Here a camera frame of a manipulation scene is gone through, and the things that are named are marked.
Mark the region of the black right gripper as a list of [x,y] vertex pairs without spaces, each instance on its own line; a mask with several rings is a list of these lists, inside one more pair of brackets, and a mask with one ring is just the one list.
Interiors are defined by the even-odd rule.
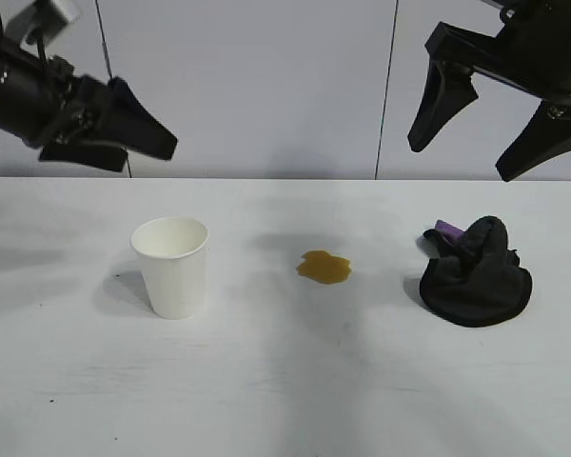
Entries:
[[461,110],[479,98],[479,73],[541,102],[495,168],[504,182],[571,151],[571,1],[499,1],[494,36],[441,22],[425,43],[423,97],[407,134],[421,152]]

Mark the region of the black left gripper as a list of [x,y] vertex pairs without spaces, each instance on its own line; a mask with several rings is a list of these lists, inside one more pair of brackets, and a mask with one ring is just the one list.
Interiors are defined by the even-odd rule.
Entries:
[[[95,129],[97,141],[113,146],[80,143]],[[122,78],[77,76],[67,60],[43,60],[10,39],[0,45],[0,130],[42,148],[39,162],[112,172],[124,169],[126,149],[170,161],[178,143]]]

